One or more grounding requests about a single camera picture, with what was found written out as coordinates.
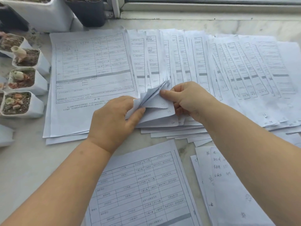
marble countertop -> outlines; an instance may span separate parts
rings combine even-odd
[[[301,43],[301,21],[279,20],[108,20],[102,29],[123,26],[126,29],[168,29],[205,30],[206,33],[271,35],[279,41]],[[75,21],[72,31],[82,31]],[[41,51],[51,61],[49,35],[40,35]],[[11,59],[0,58],[0,75],[6,75],[13,67]],[[47,103],[47,96],[41,97]],[[40,119],[1,119],[0,124],[15,129],[15,143],[0,149],[0,223],[3,222],[23,201],[25,201],[62,163],[81,142],[45,145],[42,138],[44,117]],[[151,138],[150,134],[134,133],[116,150],[116,155],[166,141],[166,138]],[[190,156],[195,155],[194,144],[176,140],[181,161],[197,204],[203,225],[210,225],[204,201],[192,167]]]

